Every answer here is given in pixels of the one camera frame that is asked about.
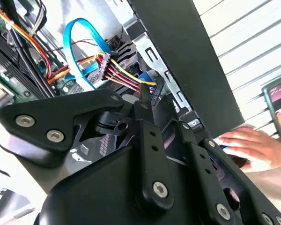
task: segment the silver screw head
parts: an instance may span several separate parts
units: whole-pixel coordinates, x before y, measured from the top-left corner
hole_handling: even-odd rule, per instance
[[[153,184],[153,190],[154,190],[155,194],[157,194],[161,198],[166,198],[168,196],[167,187],[159,181],[156,181]]]
[[[276,217],[278,223],[281,225],[281,217]]]
[[[47,138],[51,142],[59,143],[65,139],[65,136],[59,130],[50,130],[47,133]]]
[[[116,101],[119,101],[120,99],[117,97],[117,96],[115,96],[115,95],[111,95],[111,98],[113,99],[113,100],[116,100]]]
[[[186,123],[182,123],[182,126],[183,126],[185,129],[189,129],[189,125],[186,124]]]
[[[216,209],[220,216],[223,217],[225,220],[231,219],[231,215],[225,206],[223,206],[222,204],[217,204]]]
[[[270,219],[270,217],[268,217],[267,214],[262,213],[263,219],[269,224],[269,225],[273,225],[272,220]]]
[[[63,87],[62,89],[65,93],[68,93],[69,92],[69,88],[68,87]]]
[[[212,141],[209,141],[208,144],[213,148],[215,147],[215,144]]]
[[[21,116],[18,116],[16,119],[15,119],[15,122],[21,126],[21,127],[24,127],[24,128],[29,128],[29,127],[32,127],[36,121],[34,120],[34,118],[32,118],[31,116],[28,116],[28,115],[21,115]]]
[[[197,120],[193,120],[190,122],[191,127],[194,127],[198,124]]]

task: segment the black panel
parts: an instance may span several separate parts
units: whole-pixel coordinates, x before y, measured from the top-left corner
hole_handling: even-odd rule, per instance
[[[40,224],[201,224],[193,213],[196,204],[192,202],[200,199],[190,191],[193,185],[187,167],[171,160],[174,207],[162,216],[148,216],[139,208],[135,199],[140,189],[136,154],[126,147],[61,181],[44,202]]]
[[[244,122],[191,0],[130,0],[137,16],[212,137]]]

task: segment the finger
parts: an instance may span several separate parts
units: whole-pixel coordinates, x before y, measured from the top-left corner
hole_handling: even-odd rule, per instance
[[[254,150],[259,150],[259,149],[262,150],[261,142],[253,142],[248,140],[230,139],[230,138],[221,138],[220,141],[221,141],[221,145],[249,148]]]
[[[228,147],[224,149],[224,152],[229,155],[238,156],[240,158],[246,158],[250,161],[259,160],[270,163],[268,158],[264,154],[249,148]]]
[[[245,165],[243,165],[240,168],[244,173],[249,173],[249,172],[253,172],[253,168],[250,162],[247,162]]]
[[[220,136],[219,140],[222,141],[223,138],[247,140],[256,143],[262,143],[260,136],[252,135],[242,131],[230,131]]]
[[[259,131],[256,131],[252,128],[249,128],[249,127],[241,127],[241,128],[237,128],[233,131],[230,131],[230,132],[227,132],[221,136],[225,136],[226,134],[227,135],[230,135],[230,133],[233,133],[233,132],[243,132],[243,133],[247,133],[248,135],[254,135],[254,136],[261,136],[262,134],[259,132]]]

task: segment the black metal arm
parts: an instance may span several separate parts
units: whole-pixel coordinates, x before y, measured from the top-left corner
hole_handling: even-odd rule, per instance
[[[1,109],[0,146],[40,166],[61,165],[86,139],[118,136],[116,151],[55,186],[38,223],[279,225],[281,213],[219,146],[198,144],[162,103],[153,111],[142,84],[134,104],[96,90]]]

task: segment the person's hand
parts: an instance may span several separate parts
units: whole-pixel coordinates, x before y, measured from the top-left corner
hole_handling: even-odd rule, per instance
[[[281,166],[281,141],[248,127],[220,136],[219,144],[229,146],[227,154],[248,159],[243,172],[259,172]]]

